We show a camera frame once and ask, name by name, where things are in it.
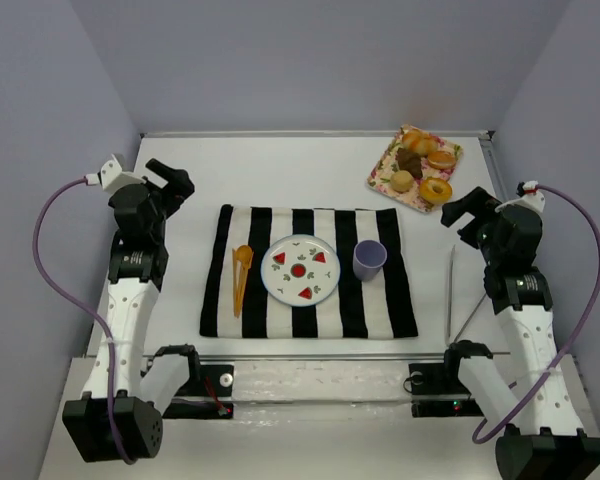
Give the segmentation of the metal tongs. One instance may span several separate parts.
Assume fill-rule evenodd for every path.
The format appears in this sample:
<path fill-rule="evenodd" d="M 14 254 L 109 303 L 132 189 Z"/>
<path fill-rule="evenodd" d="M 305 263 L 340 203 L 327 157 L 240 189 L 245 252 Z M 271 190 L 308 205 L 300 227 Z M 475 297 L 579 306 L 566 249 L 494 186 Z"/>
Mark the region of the metal tongs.
<path fill-rule="evenodd" d="M 487 295 L 483 294 L 476 303 L 470 314 L 464 320 L 458 332 L 452 333 L 453 323 L 453 300 L 454 300 L 454 266 L 455 266 L 456 246 L 453 245 L 449 253 L 448 275 L 447 275 L 447 292 L 446 292 L 446 320 L 444 324 L 444 340 L 445 345 L 450 346 L 452 343 L 458 342 L 464 335 L 474 317 L 478 313 L 482 304 L 485 302 Z"/>

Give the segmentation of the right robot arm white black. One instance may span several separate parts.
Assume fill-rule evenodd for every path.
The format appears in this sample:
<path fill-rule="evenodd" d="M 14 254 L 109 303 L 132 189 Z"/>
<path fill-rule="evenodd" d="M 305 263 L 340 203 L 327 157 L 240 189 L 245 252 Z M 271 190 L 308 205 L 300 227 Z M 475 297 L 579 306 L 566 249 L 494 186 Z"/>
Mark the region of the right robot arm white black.
<path fill-rule="evenodd" d="M 515 369 L 516 380 L 508 383 L 489 348 L 469 340 L 451 343 L 444 354 L 447 379 L 463 386 L 483 414 L 472 441 L 495 443 L 503 479 L 586 479 L 600 465 L 600 438 L 586 433 L 560 367 L 588 316 L 558 348 L 549 284 L 534 265 L 549 190 L 521 183 L 516 199 L 501 202 L 476 187 L 442 208 L 446 227 L 473 217 L 458 235 L 483 256 L 484 289 Z"/>

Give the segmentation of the glazed ring donut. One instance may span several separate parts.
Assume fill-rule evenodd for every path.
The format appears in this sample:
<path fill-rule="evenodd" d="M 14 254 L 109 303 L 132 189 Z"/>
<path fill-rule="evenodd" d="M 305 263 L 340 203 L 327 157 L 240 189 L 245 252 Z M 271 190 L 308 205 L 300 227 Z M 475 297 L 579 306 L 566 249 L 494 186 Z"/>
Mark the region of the glazed ring donut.
<path fill-rule="evenodd" d="M 441 178 L 428 177 L 419 186 L 419 196 L 434 206 L 444 205 L 452 195 L 451 185 Z"/>

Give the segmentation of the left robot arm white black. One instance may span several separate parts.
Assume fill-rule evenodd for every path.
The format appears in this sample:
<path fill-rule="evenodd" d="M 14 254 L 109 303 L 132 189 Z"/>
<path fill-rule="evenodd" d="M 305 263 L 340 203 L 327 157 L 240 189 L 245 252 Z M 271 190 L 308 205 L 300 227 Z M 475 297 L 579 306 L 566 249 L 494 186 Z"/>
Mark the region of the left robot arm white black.
<path fill-rule="evenodd" d="M 194 346 L 160 348 L 142 369 L 145 339 L 168 264 L 166 222 L 194 192 L 189 175 L 151 159 L 147 169 L 164 180 L 126 172 L 117 159 L 97 175 L 108 193 L 117 229 L 110 249 L 102 339 L 81 397 L 65 403 L 62 421 L 87 463 L 133 464 L 155 457 L 163 416 L 178 390 L 199 377 Z"/>

